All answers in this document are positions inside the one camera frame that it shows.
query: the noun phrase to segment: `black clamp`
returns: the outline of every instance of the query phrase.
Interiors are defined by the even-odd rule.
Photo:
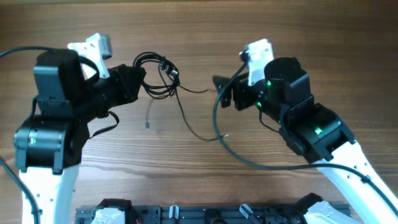
[[[310,193],[304,198],[301,198],[296,204],[294,205],[291,213],[290,220],[294,224],[307,224],[305,221],[304,215],[308,212],[308,209],[315,205],[318,202],[322,202],[323,199],[321,196]]]
[[[216,208],[205,210],[205,224],[227,224],[221,217],[221,212]]]
[[[241,111],[254,105],[259,99],[264,97],[264,90],[257,90],[256,86],[248,86],[248,73],[244,73],[237,77],[234,82],[225,90],[221,97],[221,107],[225,108],[231,105],[231,100],[235,102],[235,109]],[[229,78],[218,75],[213,76],[213,83],[215,84],[217,94],[230,81]]]

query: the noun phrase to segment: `black cable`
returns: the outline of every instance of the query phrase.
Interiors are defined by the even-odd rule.
[[[39,219],[39,206],[32,195],[32,192],[26,187],[26,185],[20,180],[20,178],[15,175],[11,168],[6,164],[6,161],[0,157],[0,165],[3,166],[6,173],[11,177],[11,179],[18,185],[18,187],[25,193],[25,196],[29,200],[30,206],[32,207],[33,221],[35,224],[40,223]]]
[[[99,135],[99,134],[108,132],[108,131],[110,131],[110,130],[112,130],[112,129],[114,129],[114,128],[116,128],[116,127],[118,126],[118,124],[119,124],[119,122],[120,122],[120,119],[119,119],[119,117],[116,115],[116,113],[113,113],[112,111],[108,111],[108,114],[110,114],[110,115],[115,119],[116,124],[111,125],[111,126],[108,126],[108,127],[106,127],[106,128],[102,128],[102,129],[100,129],[100,130],[94,132],[94,134],[93,134],[89,139],[92,139],[93,137],[95,137],[95,136],[97,136],[97,135]]]
[[[182,108],[180,98],[178,97],[178,94],[177,94],[177,87],[180,87],[185,91],[189,91],[190,93],[205,93],[209,90],[193,91],[193,90],[189,90],[188,88],[182,87],[180,84],[178,68],[172,62],[167,60],[165,57],[163,57],[155,52],[143,52],[143,53],[139,54],[133,60],[132,65],[134,67],[140,67],[141,65],[148,63],[148,62],[158,63],[157,71],[158,71],[159,76],[162,79],[162,82],[164,85],[155,86],[155,85],[150,85],[150,84],[146,83],[145,81],[142,82],[142,87],[145,89],[145,91],[148,93],[148,95],[152,98],[148,104],[148,108],[147,108],[147,112],[146,112],[146,129],[149,129],[149,111],[150,111],[150,107],[152,106],[152,100],[163,100],[164,98],[172,97],[175,95],[177,98],[177,101],[178,101],[178,105],[180,107],[182,118],[184,120],[185,125],[189,129],[189,131],[195,137],[197,137],[198,139],[200,139],[202,141],[218,140],[218,138],[213,138],[213,139],[203,138],[203,137],[199,136],[191,128],[191,126],[188,123],[187,118],[185,117],[185,113]],[[165,74],[172,81],[171,85],[168,85],[166,83],[166,81],[162,75],[162,70],[165,71]]]
[[[242,65],[242,67],[231,77],[230,81],[223,87],[223,89],[220,91],[219,95],[217,96],[217,99],[215,101],[215,105],[214,105],[214,108],[213,108],[213,128],[215,130],[216,136],[219,136],[221,134],[220,133],[220,129],[218,128],[218,125],[217,125],[217,109],[218,109],[218,105],[219,105],[219,103],[221,101],[221,97],[223,96],[223,94],[226,91],[226,89],[232,84],[232,82],[234,82],[234,79],[246,68],[246,66],[247,66],[247,63],[245,62]],[[398,209],[395,208],[394,204],[388,199],[388,197],[379,189],[378,186],[376,186],[376,184],[374,184],[372,182],[371,179],[367,178],[365,175],[363,175],[362,173],[358,172],[355,169],[352,169],[350,167],[346,167],[346,166],[343,166],[343,165],[338,165],[338,164],[305,164],[305,165],[297,165],[297,166],[265,166],[265,165],[258,164],[256,162],[250,161],[249,159],[245,159],[245,158],[241,157],[239,154],[234,152],[228,146],[228,144],[224,141],[223,138],[219,138],[219,142],[235,159],[237,159],[240,162],[243,162],[246,165],[249,165],[249,166],[251,166],[253,168],[256,168],[256,169],[262,169],[262,170],[298,170],[298,169],[329,167],[329,168],[342,169],[342,170],[351,172],[351,173],[357,175],[358,177],[360,177],[363,183],[369,184],[369,186],[371,186],[380,195],[380,197],[383,198],[383,200],[388,204],[390,209],[398,217]]]
[[[38,98],[38,97],[39,97],[38,95],[36,95],[35,97],[33,97],[33,100],[32,100],[32,109],[31,109],[31,111],[30,111],[30,115],[26,118],[26,121],[32,119],[33,116],[35,115],[35,112],[36,112],[36,104],[37,104],[37,98]]]
[[[269,130],[271,130],[271,131],[273,131],[273,132],[279,133],[278,130],[275,130],[274,128],[272,128],[272,127],[270,127],[270,126],[264,124],[264,122],[262,121],[262,110],[260,110],[259,120],[260,120],[260,123],[261,123],[262,125],[264,125],[264,127],[268,128]]]
[[[13,52],[21,51],[21,50],[56,50],[51,47],[40,47],[40,46],[26,46],[26,47],[15,47],[13,49],[6,50],[5,52],[0,53],[0,58],[6,56],[7,54],[11,54]]]
[[[220,134],[220,135],[219,135],[219,136],[220,136],[219,138],[213,138],[213,139],[207,139],[207,138],[203,138],[203,137],[199,136],[196,132],[194,132],[194,130],[193,130],[193,129],[191,128],[191,126],[188,124],[187,118],[185,117],[185,114],[184,114],[184,110],[182,109],[182,105],[181,105],[180,98],[178,97],[177,90],[175,90],[175,97],[177,98],[178,105],[179,105],[179,107],[180,107],[182,119],[184,120],[185,124],[187,125],[187,128],[188,128],[188,129],[191,131],[191,133],[192,133],[194,136],[196,136],[198,139],[203,140],[203,141],[217,141],[217,140],[219,140],[219,138],[223,138],[223,137],[227,137],[227,136],[228,136],[227,134],[224,134],[224,135],[221,135],[221,134]]]

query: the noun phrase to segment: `green led light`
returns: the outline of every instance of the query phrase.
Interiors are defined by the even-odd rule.
[[[322,129],[316,128],[316,130],[315,130],[315,133],[316,133],[316,134],[320,134],[321,132],[322,132]]]
[[[30,138],[29,139],[29,144],[36,144],[36,139],[35,138]]]

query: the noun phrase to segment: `wood grain surface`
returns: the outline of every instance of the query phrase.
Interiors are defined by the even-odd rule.
[[[109,34],[112,67],[147,50],[165,55],[193,90],[213,88],[211,76],[232,75],[243,47],[268,38],[276,57],[296,56],[310,74],[315,100],[338,113],[371,164],[398,194],[398,14],[380,1],[139,2],[0,6],[0,51],[21,45],[66,47],[95,32]],[[40,52],[0,60],[0,155],[14,165],[12,139],[35,96],[33,66]],[[155,65],[146,81],[161,84]],[[179,91],[193,129],[212,138],[215,93]],[[87,142],[76,182],[74,209],[103,198],[134,205],[239,205],[295,202],[310,192],[345,202],[315,170],[261,171],[231,158],[217,143],[195,139],[175,98],[149,97],[113,111],[120,125]],[[303,164],[276,133],[258,122],[257,109],[220,110],[221,130],[240,154],[270,165]],[[269,118],[266,123],[277,128]],[[96,120],[91,132],[112,119]],[[21,192],[0,169],[0,223],[20,223]]]

